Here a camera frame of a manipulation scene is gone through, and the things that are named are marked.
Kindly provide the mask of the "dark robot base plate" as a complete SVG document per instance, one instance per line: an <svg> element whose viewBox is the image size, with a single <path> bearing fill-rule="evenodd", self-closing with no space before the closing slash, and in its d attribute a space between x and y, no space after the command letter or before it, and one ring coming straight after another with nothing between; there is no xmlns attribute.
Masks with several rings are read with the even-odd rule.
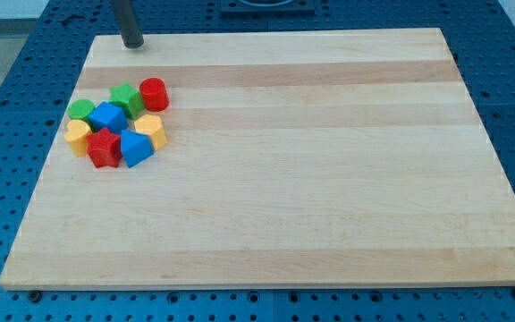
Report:
<svg viewBox="0 0 515 322"><path fill-rule="evenodd" d="M220 0L220 13L313 13L314 0Z"/></svg>

